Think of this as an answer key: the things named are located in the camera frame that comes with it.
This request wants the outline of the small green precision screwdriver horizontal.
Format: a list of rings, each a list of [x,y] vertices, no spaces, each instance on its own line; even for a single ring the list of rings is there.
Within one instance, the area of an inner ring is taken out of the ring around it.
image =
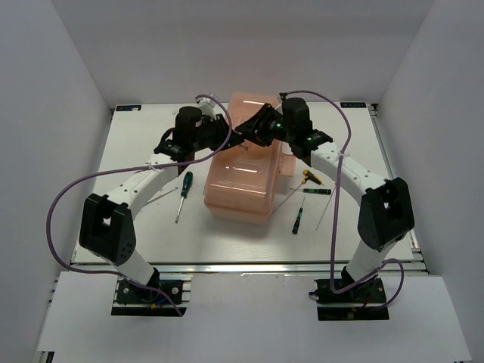
[[[303,192],[305,194],[331,195],[332,190],[328,188],[291,188],[291,191]]]

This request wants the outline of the pink plastic toolbox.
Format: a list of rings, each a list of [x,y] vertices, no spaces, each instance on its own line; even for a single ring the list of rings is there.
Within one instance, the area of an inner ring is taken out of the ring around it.
[[[272,214],[278,179],[293,176],[296,158],[273,141],[260,147],[250,141],[217,153],[204,187],[204,204],[213,216],[256,225]]]

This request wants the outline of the blue label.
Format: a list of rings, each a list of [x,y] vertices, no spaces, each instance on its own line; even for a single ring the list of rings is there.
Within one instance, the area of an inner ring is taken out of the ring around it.
[[[366,108],[367,105],[365,102],[340,102],[340,106],[342,108]]]
[[[141,105],[118,105],[115,109],[116,112],[136,112],[141,109]]]

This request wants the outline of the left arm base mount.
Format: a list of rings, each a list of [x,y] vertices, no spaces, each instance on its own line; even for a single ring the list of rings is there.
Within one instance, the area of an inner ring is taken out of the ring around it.
[[[159,289],[175,303],[181,315],[186,312],[191,294],[191,282],[189,280],[161,279]],[[127,280],[118,280],[117,282],[111,315],[181,317],[163,294],[135,287]]]

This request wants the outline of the green screwdriver long shaft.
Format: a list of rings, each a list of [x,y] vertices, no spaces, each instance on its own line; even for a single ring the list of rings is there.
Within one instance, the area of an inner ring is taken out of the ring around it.
[[[148,204],[154,203],[155,201],[157,201],[157,200],[165,197],[166,195],[171,194],[172,192],[177,191],[177,190],[178,190],[178,187],[175,187],[172,190],[169,190],[165,193],[162,193],[161,195],[158,195],[157,197],[150,199],[146,204],[148,205]]]

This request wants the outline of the yellow black T-handle key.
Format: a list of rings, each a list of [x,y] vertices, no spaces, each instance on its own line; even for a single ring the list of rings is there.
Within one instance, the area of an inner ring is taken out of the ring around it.
[[[321,225],[321,223],[322,223],[322,221],[323,221],[323,218],[324,218],[324,216],[325,216],[325,214],[326,214],[326,212],[327,212],[327,210],[328,210],[328,208],[329,208],[329,206],[330,206],[330,204],[331,204],[331,201],[332,201],[332,199],[333,199],[333,196],[334,196],[334,194],[335,194],[335,189],[336,189],[336,188],[333,188],[333,189],[331,190],[331,193],[330,193],[329,198],[328,198],[328,200],[327,200],[327,202],[326,202],[326,204],[325,204],[325,207],[324,207],[324,209],[323,209],[323,212],[322,212],[322,214],[321,214],[321,217],[320,217],[320,219],[318,220],[318,224],[316,225],[315,231],[317,231],[317,230],[319,229],[319,227],[320,227],[320,225]]]
[[[300,184],[298,185],[297,188],[294,188],[286,197],[285,199],[273,210],[272,213],[275,213],[281,206],[283,206],[286,201],[296,192],[298,191],[302,186],[304,186],[307,182],[312,182],[315,183],[318,186],[323,185],[323,181],[319,176],[314,174],[313,172],[309,171],[308,169],[304,169],[303,172],[303,178]]]

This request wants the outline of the green screwdriver short shaft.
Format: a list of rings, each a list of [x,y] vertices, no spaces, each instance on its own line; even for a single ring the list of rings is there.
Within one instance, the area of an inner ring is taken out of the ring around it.
[[[185,201],[186,197],[188,196],[188,193],[189,193],[191,186],[193,184],[193,180],[194,180],[193,172],[186,172],[185,177],[183,178],[183,182],[182,182],[181,200],[180,200],[178,211],[177,211],[177,214],[176,214],[176,217],[175,217],[175,224],[178,224],[178,221],[179,221],[179,218],[180,218],[180,215],[181,215],[181,212],[182,212],[182,207],[183,207],[184,201]]]

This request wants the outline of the aluminium front rail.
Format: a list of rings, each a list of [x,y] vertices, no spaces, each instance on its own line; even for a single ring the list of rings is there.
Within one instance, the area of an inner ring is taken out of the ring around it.
[[[424,262],[402,262],[405,272],[410,274],[427,274],[428,270]],[[113,270],[108,264],[73,264],[73,267],[87,270]],[[167,265],[158,264],[155,267],[164,274],[196,274],[196,273],[329,273],[328,263],[304,263],[304,264],[201,264],[201,265]],[[389,263],[382,272],[399,272],[397,263]]]

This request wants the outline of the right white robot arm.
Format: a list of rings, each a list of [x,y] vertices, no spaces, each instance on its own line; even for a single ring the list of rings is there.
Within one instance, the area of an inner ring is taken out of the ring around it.
[[[278,109],[265,104],[236,131],[263,147],[274,140],[287,143],[296,158],[334,181],[335,206],[340,205],[343,191],[358,204],[360,241],[341,272],[341,282],[330,279],[330,291],[353,302],[361,300],[368,294],[368,281],[387,264],[390,250],[414,228],[408,184],[402,178],[373,173],[352,159],[344,147],[338,147],[332,137],[315,129],[302,98],[285,98]]]

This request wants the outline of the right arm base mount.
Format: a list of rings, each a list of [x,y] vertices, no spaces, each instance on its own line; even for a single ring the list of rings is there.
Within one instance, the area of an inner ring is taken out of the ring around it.
[[[381,308],[386,292],[380,278],[341,294],[330,290],[330,279],[318,279],[309,298],[316,302],[319,321],[389,320],[388,308]]]

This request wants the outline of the right blue label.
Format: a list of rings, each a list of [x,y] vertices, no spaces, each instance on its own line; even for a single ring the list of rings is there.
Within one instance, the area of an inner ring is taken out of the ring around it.
[[[367,105],[365,102],[340,102],[340,106],[342,108],[366,108]]]

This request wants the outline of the left blue label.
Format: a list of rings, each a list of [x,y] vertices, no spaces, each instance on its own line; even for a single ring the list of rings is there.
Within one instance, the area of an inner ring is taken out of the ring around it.
[[[115,109],[116,112],[136,112],[141,109],[141,105],[118,105]]]

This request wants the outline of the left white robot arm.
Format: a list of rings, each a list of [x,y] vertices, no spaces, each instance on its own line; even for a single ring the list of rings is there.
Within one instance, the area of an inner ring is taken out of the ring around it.
[[[243,142],[222,115],[182,107],[174,127],[162,135],[145,169],[104,195],[87,197],[80,246],[134,281],[134,293],[142,301],[153,301],[160,292],[159,273],[136,250],[135,217],[156,192],[178,178],[196,152],[227,150]]]

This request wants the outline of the small green precision screwdriver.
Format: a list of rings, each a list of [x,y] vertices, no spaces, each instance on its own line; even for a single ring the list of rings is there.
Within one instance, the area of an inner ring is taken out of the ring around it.
[[[291,230],[292,234],[298,234],[301,218],[302,218],[302,215],[303,215],[304,202],[305,202],[305,198],[302,199],[301,206],[299,207],[298,212],[296,214],[296,218],[295,218],[295,221],[293,223],[292,230]]]

